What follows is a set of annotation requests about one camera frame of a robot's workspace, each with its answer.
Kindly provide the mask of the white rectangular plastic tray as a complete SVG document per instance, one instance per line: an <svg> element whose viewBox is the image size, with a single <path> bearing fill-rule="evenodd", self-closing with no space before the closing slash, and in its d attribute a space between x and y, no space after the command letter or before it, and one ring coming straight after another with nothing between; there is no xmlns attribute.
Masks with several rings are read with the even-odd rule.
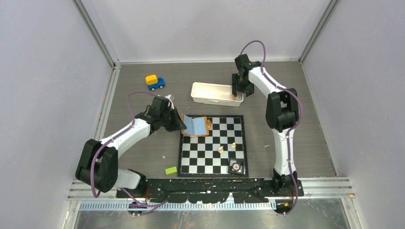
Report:
<svg viewBox="0 0 405 229"><path fill-rule="evenodd" d="M191 97L195 103L239 107L242 102L234 101L232 86L213 83L192 84Z"/></svg>

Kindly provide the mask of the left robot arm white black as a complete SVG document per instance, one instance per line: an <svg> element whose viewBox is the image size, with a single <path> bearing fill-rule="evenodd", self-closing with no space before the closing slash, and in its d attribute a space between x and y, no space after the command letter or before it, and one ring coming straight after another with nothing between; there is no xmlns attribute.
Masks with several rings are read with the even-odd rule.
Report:
<svg viewBox="0 0 405 229"><path fill-rule="evenodd" d="M162 127L168 132L186 129L171 94L154 96L144 112L133 115L131 122L113 135L86 141L75 178L88 184L96 198L113 188L128 189L134 197L142 197L147 190L145 176L131 169L120 169L118 161L135 143Z"/></svg>

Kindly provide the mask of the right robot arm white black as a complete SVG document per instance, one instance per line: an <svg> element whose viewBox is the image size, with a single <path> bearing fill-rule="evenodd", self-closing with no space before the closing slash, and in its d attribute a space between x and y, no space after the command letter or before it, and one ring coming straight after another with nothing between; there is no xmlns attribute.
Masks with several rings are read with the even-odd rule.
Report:
<svg viewBox="0 0 405 229"><path fill-rule="evenodd" d="M297 91L277 82L261 62L252 62L247 54L235 58L237 73L232 74L232 95L252 95L259 89L266 96L266 123L273 131L276 162L271 190L279 196L286 195L297 183L293 160L293 135L299 123Z"/></svg>

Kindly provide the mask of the credit cards stack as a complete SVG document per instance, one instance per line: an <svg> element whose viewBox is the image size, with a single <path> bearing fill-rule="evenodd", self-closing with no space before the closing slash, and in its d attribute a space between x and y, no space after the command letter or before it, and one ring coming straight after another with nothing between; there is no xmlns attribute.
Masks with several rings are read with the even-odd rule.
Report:
<svg viewBox="0 0 405 229"><path fill-rule="evenodd" d="M244 94L237 92L236 95L233 95L233 100L242 102L244 100Z"/></svg>

